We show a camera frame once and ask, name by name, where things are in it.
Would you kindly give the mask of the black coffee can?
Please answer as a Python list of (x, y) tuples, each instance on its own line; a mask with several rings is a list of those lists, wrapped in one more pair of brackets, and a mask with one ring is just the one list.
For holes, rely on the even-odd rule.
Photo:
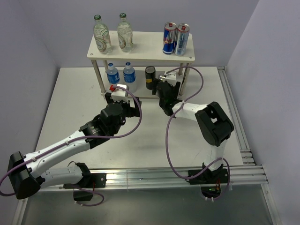
[(153, 81), (156, 78), (156, 69), (154, 66), (148, 66), (145, 68), (145, 80), (146, 88), (149, 90), (153, 89)]

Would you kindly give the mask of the Pocari Sweat bottle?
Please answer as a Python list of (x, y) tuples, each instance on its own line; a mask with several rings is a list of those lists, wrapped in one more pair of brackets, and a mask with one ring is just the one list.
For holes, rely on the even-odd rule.
[(125, 84), (129, 87), (129, 91), (135, 93), (137, 90), (135, 69), (132, 67), (130, 62), (126, 62), (125, 64), (123, 69), (123, 78)]
[(106, 70), (108, 82), (112, 85), (117, 85), (120, 82), (120, 75), (118, 69), (113, 63), (108, 64), (108, 69)]

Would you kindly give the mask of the green cap glass bottle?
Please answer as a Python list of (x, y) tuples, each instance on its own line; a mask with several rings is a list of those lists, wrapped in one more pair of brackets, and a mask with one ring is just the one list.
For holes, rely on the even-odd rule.
[(95, 25), (93, 26), (93, 35), (97, 49), (101, 53), (109, 53), (112, 50), (112, 44), (108, 27), (103, 23), (100, 15), (94, 15)]
[(119, 47), (123, 52), (130, 52), (134, 48), (133, 31), (126, 13), (120, 13), (120, 22), (117, 27)]

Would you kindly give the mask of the grey coffee can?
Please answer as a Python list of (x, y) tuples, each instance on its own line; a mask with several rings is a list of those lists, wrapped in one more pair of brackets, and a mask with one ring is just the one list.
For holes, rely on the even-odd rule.
[(158, 76), (158, 80), (159, 80), (160, 82), (164, 82), (165, 79), (166, 79), (166, 75), (165, 75), (165, 74), (160, 74), (160, 75)]

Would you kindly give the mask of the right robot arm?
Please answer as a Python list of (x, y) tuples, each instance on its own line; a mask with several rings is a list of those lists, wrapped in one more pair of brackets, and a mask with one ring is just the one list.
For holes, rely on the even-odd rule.
[[(203, 177), (205, 181), (212, 183), (225, 170), (224, 164), (229, 164), (224, 159), (224, 151), (227, 140), (234, 131), (233, 123), (217, 102), (199, 105), (177, 99), (179, 87), (180, 82), (176, 82), (173, 86), (167, 81), (158, 79), (153, 81), (152, 94), (158, 95), (159, 106), (170, 117), (165, 133), (165, 149), (169, 166), (176, 176), (181, 179), (191, 180)], [(196, 121), (202, 137), (211, 146), (211, 150), (202, 164), (202, 170), (190, 177), (182, 176), (175, 170), (169, 155), (168, 135), (171, 121), (174, 118)]]

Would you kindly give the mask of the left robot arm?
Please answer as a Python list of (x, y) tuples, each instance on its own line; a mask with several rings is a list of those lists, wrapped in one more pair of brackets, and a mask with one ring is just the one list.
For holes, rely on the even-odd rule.
[(118, 100), (114, 93), (106, 93), (105, 98), (107, 105), (100, 114), (65, 139), (33, 153), (23, 155), (17, 151), (10, 156), (6, 176), (14, 190), (12, 196), (21, 200), (49, 186), (70, 184), (86, 187), (91, 183), (90, 171), (84, 163), (72, 168), (52, 170), (51, 167), (110, 139), (117, 139), (117, 133), (127, 118), (142, 117), (138, 97), (133, 97), (134, 107), (130, 106), (127, 96)]

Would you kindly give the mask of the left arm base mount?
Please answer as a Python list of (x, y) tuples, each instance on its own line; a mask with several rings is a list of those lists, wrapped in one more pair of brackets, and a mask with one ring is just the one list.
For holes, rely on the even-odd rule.
[[(104, 188), (106, 184), (106, 173), (92, 173), (90, 176), (83, 178), (83, 181), (77, 184), (64, 184), (64, 189), (73, 189), (73, 200), (75, 204), (84, 207), (98, 206), (104, 202), (104, 196), (97, 192), (97, 188)], [(101, 201), (98, 203), (89, 202), (94, 196), (100, 196)]]

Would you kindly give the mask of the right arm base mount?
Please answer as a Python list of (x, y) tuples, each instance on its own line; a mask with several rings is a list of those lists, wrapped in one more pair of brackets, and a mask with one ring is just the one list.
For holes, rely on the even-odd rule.
[(229, 191), (230, 181), (230, 170), (226, 168), (221, 168), (214, 172), (206, 170), (200, 176), (186, 180), (190, 185), (199, 185), (201, 197), (210, 202), (215, 202)]

